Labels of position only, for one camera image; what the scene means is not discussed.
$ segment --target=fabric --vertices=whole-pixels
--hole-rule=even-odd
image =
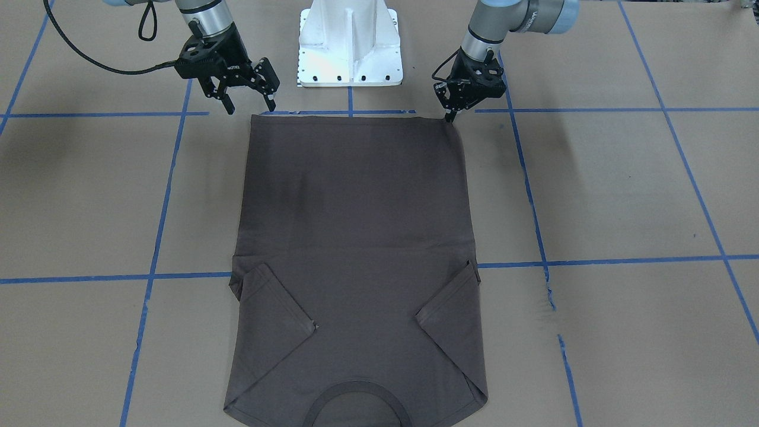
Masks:
[[[476,266],[452,125],[254,116],[225,411],[256,427],[457,423],[487,401]]]

